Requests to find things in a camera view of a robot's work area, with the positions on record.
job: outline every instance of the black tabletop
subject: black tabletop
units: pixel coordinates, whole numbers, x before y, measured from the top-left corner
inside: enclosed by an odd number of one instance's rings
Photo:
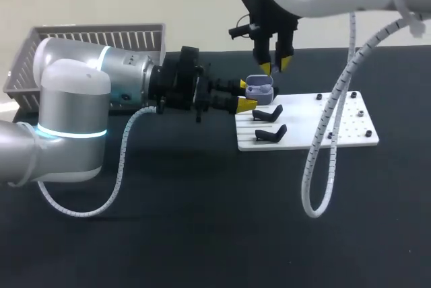
[[[241,153],[232,116],[212,111],[195,124],[169,110],[135,123],[124,186],[102,217],[60,215],[34,184],[0,188],[0,287],[429,287],[430,53],[379,48],[355,76],[380,144],[339,150],[320,219],[302,210],[306,151]],[[276,83],[282,94],[328,92],[346,56],[299,50]],[[201,61],[220,77],[259,72],[249,52]],[[48,186],[59,203],[89,211],[109,197],[128,118],[110,117],[95,180]],[[324,150],[314,204],[327,162]]]

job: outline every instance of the led light ring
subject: led light ring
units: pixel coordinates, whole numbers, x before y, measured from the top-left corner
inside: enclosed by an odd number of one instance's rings
[[[109,48],[110,48],[109,46],[106,46],[105,48],[103,48],[102,52],[100,53],[99,59],[97,60],[97,67],[96,67],[98,71],[102,70],[103,60],[105,59],[106,52],[108,51]]]
[[[58,132],[53,131],[47,128],[42,127],[40,124],[38,124],[38,129],[42,131],[43,133],[46,133],[48,135],[54,135],[56,137],[62,137],[62,138],[72,138],[72,139],[90,139],[90,138],[97,138],[102,137],[106,134],[107,130],[97,133],[65,133],[65,132]]]

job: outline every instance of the coiled cable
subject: coiled cable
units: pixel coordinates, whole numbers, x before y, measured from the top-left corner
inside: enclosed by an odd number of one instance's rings
[[[415,14],[414,17],[417,20],[422,22],[424,20],[430,19],[431,14],[424,14],[424,15]],[[309,217],[312,217],[312,218],[320,217],[326,211],[329,205],[329,201],[331,200],[334,178],[335,178],[335,163],[336,163],[336,156],[337,156],[337,146],[336,146],[337,136],[334,137],[331,144],[331,162],[329,165],[329,177],[328,177],[327,187],[325,190],[325,195],[323,197],[320,207],[316,210],[314,210],[311,207],[310,187],[311,187],[311,180],[312,180],[312,174],[314,171],[314,166],[317,160],[317,156],[319,154],[319,150],[321,148],[321,143],[338,101],[339,100],[341,101],[343,99],[342,98],[343,94],[344,94],[344,100],[345,100],[345,94],[348,90],[348,86],[350,84],[352,75],[358,70],[358,67],[362,64],[362,62],[371,54],[372,50],[376,46],[378,46],[378,44],[380,44],[383,40],[388,38],[391,34],[394,34],[400,29],[403,29],[408,24],[409,22],[401,18],[387,25],[380,31],[378,31],[353,56],[353,59],[349,61],[343,73],[340,75],[339,79],[337,80],[337,83],[335,84],[332,90],[332,93],[329,96],[329,99],[326,103],[325,109],[323,110],[322,117],[319,121],[319,125],[317,127],[316,133],[314,134],[312,145],[311,145],[310,151],[308,152],[307,160],[305,163],[304,174],[302,176],[302,186],[301,186],[302,206],[304,207],[304,210]],[[344,105],[344,103],[342,102],[339,103],[339,108],[337,109],[337,116],[336,116],[335,122],[337,122],[337,117],[341,120],[341,115],[343,111],[342,104]]]
[[[126,149],[127,149],[127,140],[129,139],[129,133],[131,130],[131,127],[133,126],[133,123],[142,115],[147,113],[156,113],[155,107],[148,107],[148,108],[142,108],[141,110],[137,111],[128,121],[124,132],[123,132],[123,139],[121,141],[121,150],[120,150],[120,162],[119,162],[119,170],[117,172],[117,180],[115,182],[114,190],[107,200],[106,203],[104,203],[101,207],[98,209],[91,211],[91,212],[74,212],[70,211],[69,209],[66,209],[65,207],[62,207],[60,204],[58,204],[49,194],[48,190],[46,189],[43,182],[38,182],[39,189],[42,192],[45,199],[48,201],[48,203],[54,207],[56,210],[58,210],[60,213],[72,216],[72,217],[93,217],[96,215],[99,215],[105,210],[107,210],[115,201],[119,194],[119,190],[121,187],[121,182],[123,181],[123,172],[124,172],[124,165],[125,165],[125,158],[126,158]]]

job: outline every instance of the glowing blue ring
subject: glowing blue ring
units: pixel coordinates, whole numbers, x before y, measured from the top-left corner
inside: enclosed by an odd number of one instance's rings
[[[47,128],[42,127],[40,124],[38,124],[38,129],[42,131],[43,133],[46,133],[48,135],[54,135],[56,137],[62,137],[62,138],[73,138],[73,139],[89,139],[89,138],[97,138],[102,137],[106,134],[106,130],[102,132],[97,133],[87,133],[87,134],[80,134],[80,133],[64,133],[64,132],[58,132],[49,130]]]

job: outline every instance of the white cable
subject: white cable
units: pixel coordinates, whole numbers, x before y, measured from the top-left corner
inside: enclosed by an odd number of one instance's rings
[[[141,110],[137,111],[128,121],[124,133],[123,133],[123,140],[121,141],[121,150],[120,150],[120,162],[119,162],[119,170],[117,172],[117,181],[115,182],[115,186],[114,186],[114,190],[111,194],[111,196],[109,197],[109,199],[107,200],[106,203],[104,203],[100,208],[96,209],[95,211],[91,211],[91,212],[85,212],[85,213],[81,213],[81,212],[74,212],[74,211],[70,211],[69,209],[66,209],[64,207],[62,207],[61,205],[59,205],[57,202],[54,201],[54,199],[51,197],[51,195],[48,193],[48,190],[46,189],[45,185],[43,182],[38,182],[40,191],[42,192],[43,196],[46,198],[46,200],[48,201],[48,203],[54,207],[56,210],[58,210],[59,212],[63,213],[63,214],[67,214],[69,216],[72,217],[93,217],[96,215],[99,215],[101,213],[103,213],[105,210],[107,210],[107,208],[109,208],[109,206],[111,206],[114,201],[115,198],[117,197],[119,190],[120,190],[120,186],[121,186],[121,182],[123,179],[123,171],[124,171],[124,162],[125,162],[125,158],[126,158],[126,148],[127,148],[127,140],[129,138],[129,132],[130,129],[133,125],[133,123],[143,114],[145,113],[156,113],[156,108],[155,107],[149,107],[149,108],[142,108]]]
[[[415,15],[416,20],[424,21],[431,18],[430,14]],[[371,39],[369,39],[365,45],[354,55],[353,59],[347,64],[343,73],[339,77],[337,83],[335,84],[331,95],[326,103],[325,109],[323,110],[322,117],[319,121],[319,125],[317,127],[316,133],[314,135],[314,139],[312,141],[312,145],[310,151],[308,152],[307,161],[305,164],[304,175],[302,177],[302,186],[301,186],[301,197],[302,197],[302,206],[306,214],[309,217],[317,218],[320,217],[327,209],[329,205],[329,201],[331,200],[333,183],[335,177],[335,157],[332,156],[331,152],[331,165],[330,172],[332,170],[332,174],[329,174],[329,179],[325,191],[325,195],[323,197],[321,206],[317,210],[313,210],[310,203],[310,187],[312,180],[312,173],[314,170],[315,162],[317,160],[317,156],[319,154],[319,150],[321,148],[321,143],[323,137],[325,135],[327,125],[329,120],[332,117],[335,106],[337,105],[338,100],[340,99],[343,90],[346,85],[349,83],[352,75],[358,70],[360,64],[365,60],[366,57],[370,55],[372,50],[380,44],[384,39],[388,38],[391,34],[396,33],[398,30],[406,27],[408,23],[405,19],[398,19],[397,21],[389,24],[384,27],[382,30],[377,32]]]
[[[349,52],[347,55],[347,63],[349,63],[356,52],[356,14],[350,13],[350,41],[349,41]],[[345,99],[347,98],[347,92],[349,91],[350,81],[352,80],[352,76],[350,75],[348,80],[344,85],[344,88],[339,97],[339,103],[337,107],[337,113],[335,114],[334,127],[332,131],[331,138],[331,151],[329,154],[329,172],[328,172],[328,183],[334,183],[335,181],[335,172],[337,168],[337,146],[338,146],[338,136],[339,136],[339,127],[341,125],[341,119],[343,117],[343,111],[345,106]]]

